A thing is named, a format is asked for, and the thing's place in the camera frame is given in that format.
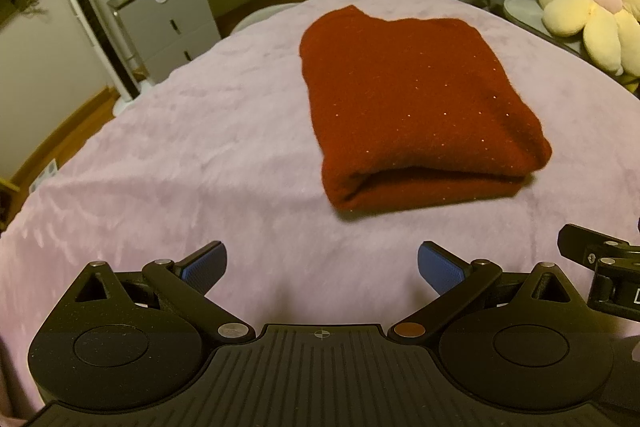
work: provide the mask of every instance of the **wooden floor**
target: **wooden floor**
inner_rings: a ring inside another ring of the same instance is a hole
[[[20,212],[27,196],[29,196],[29,185],[33,183],[38,177],[38,174],[42,172],[52,159],[55,158],[58,163],[58,168],[62,167],[82,149],[82,146],[89,138],[100,131],[104,124],[113,120],[112,111],[115,102],[115,96],[110,96],[104,100],[91,114],[84,118],[78,126],[72,129],[66,136],[60,137],[60,141],[54,144],[49,152],[40,156],[33,165],[29,165],[28,171],[21,173],[20,180],[14,179],[14,181],[18,182],[20,192],[12,194],[7,224]]]

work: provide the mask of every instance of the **drawer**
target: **drawer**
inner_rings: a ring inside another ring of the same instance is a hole
[[[214,22],[207,0],[180,0],[134,23],[123,20],[138,55],[145,60],[201,26]]]
[[[120,9],[118,15],[122,23],[126,27],[129,27],[145,19],[159,17],[183,5],[184,0],[166,0],[166,2],[162,4],[156,0],[134,0]]]
[[[185,35],[178,42],[166,47],[159,54],[145,60],[149,75],[155,82],[162,82],[180,66],[209,51],[220,40],[216,23],[210,23]]]

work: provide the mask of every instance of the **round knob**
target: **round knob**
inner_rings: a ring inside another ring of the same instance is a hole
[[[74,350],[83,362],[116,367],[139,359],[148,346],[148,338],[138,328],[114,324],[85,331],[76,340]]]
[[[551,365],[569,352],[569,344],[560,333],[533,325],[503,329],[495,335],[494,347],[505,360],[526,367]]]

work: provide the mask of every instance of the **wall outlet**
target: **wall outlet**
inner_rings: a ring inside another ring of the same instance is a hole
[[[50,162],[49,165],[47,165],[44,170],[38,174],[38,177],[35,179],[35,181],[29,185],[29,193],[33,194],[35,189],[38,188],[38,186],[44,181],[47,180],[49,178],[52,178],[53,176],[55,176],[56,174],[58,174],[58,164],[56,163],[56,159],[53,158]]]

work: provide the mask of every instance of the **plush flower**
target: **plush flower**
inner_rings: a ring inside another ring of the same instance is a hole
[[[538,0],[555,36],[582,30],[591,60],[612,74],[640,76],[640,0]]]

